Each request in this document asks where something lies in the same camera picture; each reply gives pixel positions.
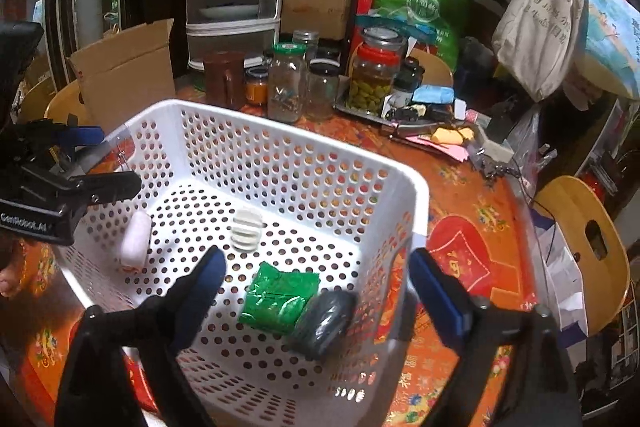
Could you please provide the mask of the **small white ball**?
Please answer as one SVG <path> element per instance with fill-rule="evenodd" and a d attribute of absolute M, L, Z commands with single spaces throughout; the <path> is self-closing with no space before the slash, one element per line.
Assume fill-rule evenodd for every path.
<path fill-rule="evenodd" d="M 119 245 L 119 261 L 124 269 L 139 271 L 144 267 L 151 232 L 151 217 L 143 210 L 137 210 L 129 219 Z"/>

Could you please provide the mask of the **green foil packet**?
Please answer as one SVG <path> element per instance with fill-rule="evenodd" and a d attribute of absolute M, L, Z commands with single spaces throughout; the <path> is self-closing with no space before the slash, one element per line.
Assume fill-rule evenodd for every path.
<path fill-rule="evenodd" d="M 258 331 L 290 335 L 319 286 L 317 273 L 282 272 L 262 262 L 246 292 L 238 322 Z"/>

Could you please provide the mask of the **white ribbed foam ball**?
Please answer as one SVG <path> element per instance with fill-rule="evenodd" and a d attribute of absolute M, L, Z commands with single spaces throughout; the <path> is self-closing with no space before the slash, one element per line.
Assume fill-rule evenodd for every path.
<path fill-rule="evenodd" d="M 250 253 L 256 251 L 264 221 L 262 217 L 246 210 L 239 210 L 233 215 L 231 225 L 231 244 L 238 251 Z"/>

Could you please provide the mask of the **dark grey socks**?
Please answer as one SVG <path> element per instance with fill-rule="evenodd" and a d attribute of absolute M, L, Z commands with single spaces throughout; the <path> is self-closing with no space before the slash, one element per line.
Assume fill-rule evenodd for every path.
<path fill-rule="evenodd" d="M 346 333 L 357 301 L 355 293 L 341 289 L 314 296 L 288 336 L 291 349 L 311 360 L 325 359 Z"/>

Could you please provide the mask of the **left wooden chair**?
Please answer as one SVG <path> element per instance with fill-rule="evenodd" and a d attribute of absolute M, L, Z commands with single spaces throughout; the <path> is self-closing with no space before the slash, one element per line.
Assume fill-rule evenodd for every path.
<path fill-rule="evenodd" d="M 79 126 L 93 124 L 87 107 L 81 102 L 78 81 L 74 80 L 63 89 L 54 91 L 53 81 L 46 78 L 27 92 L 21 103 L 17 122 L 24 124 L 27 121 L 48 118 L 66 124 L 70 115 L 77 118 Z"/>

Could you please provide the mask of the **wooden chair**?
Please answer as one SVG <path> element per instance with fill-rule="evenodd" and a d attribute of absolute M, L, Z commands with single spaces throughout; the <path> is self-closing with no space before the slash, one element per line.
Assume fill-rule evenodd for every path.
<path fill-rule="evenodd" d="M 602 202 L 576 176 L 559 176 L 535 197 L 535 208 L 560 226 L 585 289 L 588 335 L 620 313 L 630 284 L 626 249 Z"/>
<path fill-rule="evenodd" d="M 54 91 L 53 81 L 46 78 L 27 92 L 21 103 L 17 122 L 24 124 L 27 121 L 48 118 L 66 124 L 70 115 L 77 118 L 79 126 L 93 124 L 87 107 L 81 102 L 78 81 L 74 80 L 63 89 Z"/>

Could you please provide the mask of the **cardboard box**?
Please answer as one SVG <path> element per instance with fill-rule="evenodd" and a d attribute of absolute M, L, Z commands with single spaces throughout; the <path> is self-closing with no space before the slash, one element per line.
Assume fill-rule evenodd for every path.
<path fill-rule="evenodd" d="M 175 98 L 173 20 L 142 24 L 74 52 L 70 66 L 92 121 L 110 133 L 143 109 Z"/>

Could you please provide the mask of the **white perforated plastic basket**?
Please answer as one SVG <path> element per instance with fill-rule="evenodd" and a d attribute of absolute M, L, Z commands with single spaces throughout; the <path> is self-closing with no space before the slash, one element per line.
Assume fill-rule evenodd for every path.
<path fill-rule="evenodd" d="M 383 424 L 409 346 L 404 262 L 427 228 L 428 187 L 413 169 L 340 141 L 232 110 L 157 103 L 114 131 L 117 169 L 140 193 L 87 213 L 56 257 L 84 305 L 105 311 L 163 296 L 205 251 L 227 272 L 198 335 L 178 355 L 186 379 L 180 421 L 221 426 Z M 152 219 L 144 267 L 120 265 L 129 219 Z M 231 244 L 233 215 L 262 217 L 256 251 Z M 317 273 L 320 291 L 358 298 L 346 338 L 325 362 L 238 322 L 259 265 Z"/>

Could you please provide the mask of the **right wooden chair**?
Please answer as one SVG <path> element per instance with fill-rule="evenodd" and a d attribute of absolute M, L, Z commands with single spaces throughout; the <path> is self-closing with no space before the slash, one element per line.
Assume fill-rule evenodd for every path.
<path fill-rule="evenodd" d="M 626 249 L 602 202 L 576 176 L 559 176 L 535 197 L 535 208 L 560 226 L 585 289 L 588 335 L 620 313 L 630 284 Z"/>

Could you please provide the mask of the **brown plastic mug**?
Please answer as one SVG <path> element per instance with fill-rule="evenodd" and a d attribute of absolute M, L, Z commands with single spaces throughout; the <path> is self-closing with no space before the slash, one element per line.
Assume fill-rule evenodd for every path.
<path fill-rule="evenodd" d="M 238 110 L 246 103 L 244 54 L 219 51 L 206 55 L 205 100 L 213 106 Z"/>

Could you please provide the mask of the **orange sauce jar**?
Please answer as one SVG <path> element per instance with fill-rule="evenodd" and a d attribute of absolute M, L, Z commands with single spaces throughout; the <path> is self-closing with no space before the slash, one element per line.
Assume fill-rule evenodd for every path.
<path fill-rule="evenodd" d="M 248 104 L 264 106 L 268 100 L 269 69 L 255 66 L 245 71 L 245 98 Z"/>

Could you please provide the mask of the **green lid glass jar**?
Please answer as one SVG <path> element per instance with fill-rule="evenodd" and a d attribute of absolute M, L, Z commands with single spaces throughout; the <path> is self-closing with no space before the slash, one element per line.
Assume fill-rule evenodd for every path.
<path fill-rule="evenodd" d="M 303 113 L 306 46 L 278 43 L 272 48 L 268 75 L 267 115 L 295 124 Z"/>

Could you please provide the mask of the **red lid pickle jar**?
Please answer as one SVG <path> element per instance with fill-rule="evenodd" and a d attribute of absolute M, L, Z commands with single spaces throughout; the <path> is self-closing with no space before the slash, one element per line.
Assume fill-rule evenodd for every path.
<path fill-rule="evenodd" d="M 405 39 L 387 27 L 363 28 L 352 54 L 346 106 L 380 116 L 386 96 L 399 72 Z"/>

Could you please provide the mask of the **small empty glass jar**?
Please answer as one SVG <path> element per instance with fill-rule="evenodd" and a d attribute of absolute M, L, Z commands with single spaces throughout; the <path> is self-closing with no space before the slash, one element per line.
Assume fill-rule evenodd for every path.
<path fill-rule="evenodd" d="M 311 63 L 307 74 L 305 116 L 313 121 L 330 119 L 339 85 L 336 66 L 320 62 Z"/>

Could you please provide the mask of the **beige canvas tote bag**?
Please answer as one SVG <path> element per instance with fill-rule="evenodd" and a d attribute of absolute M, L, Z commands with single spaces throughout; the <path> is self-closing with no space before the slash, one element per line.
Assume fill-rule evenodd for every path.
<path fill-rule="evenodd" d="M 497 60 L 540 102 L 573 63 L 584 0 L 511 0 L 491 39 Z"/>

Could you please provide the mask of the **blue printed paper bag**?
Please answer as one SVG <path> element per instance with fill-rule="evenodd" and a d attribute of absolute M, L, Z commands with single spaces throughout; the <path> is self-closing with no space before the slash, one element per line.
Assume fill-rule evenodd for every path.
<path fill-rule="evenodd" d="M 575 64 L 601 90 L 639 100 L 639 12 L 627 0 L 585 0 Z"/>

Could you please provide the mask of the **green shopping bag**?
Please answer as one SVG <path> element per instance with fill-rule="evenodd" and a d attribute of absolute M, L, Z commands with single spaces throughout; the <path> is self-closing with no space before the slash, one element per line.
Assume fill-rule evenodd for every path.
<path fill-rule="evenodd" d="M 455 72 L 469 0 L 373 0 L 371 14 L 400 20 L 427 35 L 428 45 Z"/>

